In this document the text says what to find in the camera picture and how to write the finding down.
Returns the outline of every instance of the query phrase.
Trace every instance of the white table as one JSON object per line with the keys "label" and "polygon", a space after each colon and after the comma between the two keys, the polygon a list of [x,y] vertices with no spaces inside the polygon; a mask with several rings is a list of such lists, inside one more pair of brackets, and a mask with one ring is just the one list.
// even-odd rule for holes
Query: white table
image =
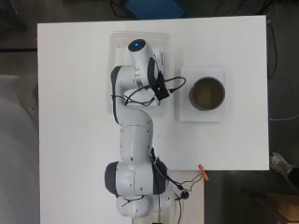
{"label": "white table", "polygon": [[[153,144],[169,169],[268,169],[264,17],[39,24],[42,224],[130,222],[104,185],[107,164],[120,158],[119,126],[106,111],[113,31],[168,33],[173,74],[182,66],[226,69],[224,122],[179,122],[173,106],[153,119]],[[197,188],[203,196],[203,183]],[[197,200],[200,217],[188,223],[203,223]]]}

